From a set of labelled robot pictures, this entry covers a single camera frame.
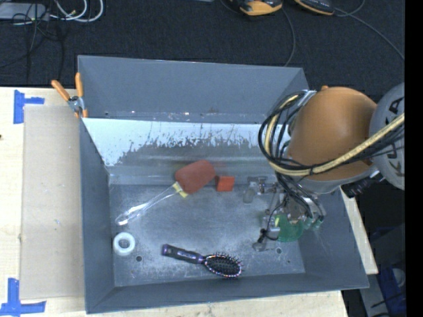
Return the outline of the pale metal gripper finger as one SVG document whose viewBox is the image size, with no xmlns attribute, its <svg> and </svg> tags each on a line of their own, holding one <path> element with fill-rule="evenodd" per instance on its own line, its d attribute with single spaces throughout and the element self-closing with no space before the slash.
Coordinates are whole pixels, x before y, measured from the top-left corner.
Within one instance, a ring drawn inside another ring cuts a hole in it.
<svg viewBox="0 0 423 317">
<path fill-rule="evenodd" d="M 243 203 L 251 204 L 256 196 L 262 195 L 266 191 L 266 176 L 248 177 L 248 186 L 243 193 Z"/>
<path fill-rule="evenodd" d="M 261 228 L 258 240 L 252 245 L 256 252 L 264 252 L 276 248 L 280 227 Z"/>
</svg>

